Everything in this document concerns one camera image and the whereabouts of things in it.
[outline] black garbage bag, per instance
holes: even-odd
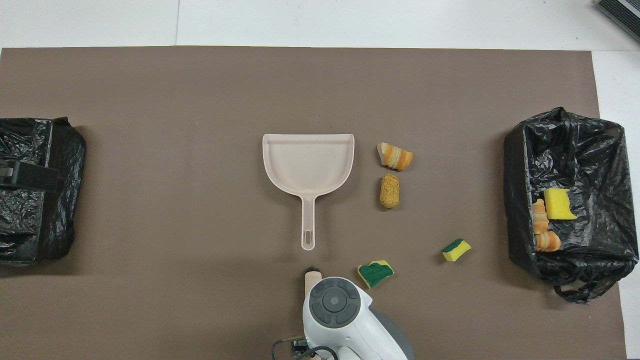
[[[532,203],[546,188],[569,189],[575,220],[551,220],[562,241],[536,252]],[[586,304],[638,262],[624,129],[555,108],[519,123],[504,139],[509,257],[569,302]],[[578,287],[563,291],[560,286]]]
[[[66,117],[0,119],[0,264],[67,255],[85,152]]]

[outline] white floor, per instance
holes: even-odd
[[[144,45],[591,50],[601,117],[626,127],[640,194],[640,43],[590,0],[0,0],[0,48]],[[639,271],[620,296],[627,357],[640,358]]]

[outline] yellow sponge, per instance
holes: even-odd
[[[467,250],[471,249],[471,246],[467,244],[464,239],[457,239],[452,242],[449,246],[442,249],[442,255],[447,261],[456,261],[462,254],[467,252]]]
[[[573,220],[576,217],[569,209],[567,189],[545,189],[545,203],[547,203],[547,217],[556,220]]]
[[[369,289],[393,274],[394,269],[384,260],[371,261],[368,265],[358,266],[358,275]]]

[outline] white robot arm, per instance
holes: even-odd
[[[353,282],[327,277],[310,285],[302,309],[310,348],[330,347],[339,360],[415,360],[406,336],[384,314],[369,309],[373,299]],[[333,359],[326,350],[316,353]]]

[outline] dustpan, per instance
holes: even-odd
[[[316,198],[344,184],[351,173],[353,134],[262,137],[264,169],[271,182],[302,200],[302,248],[316,247]]]

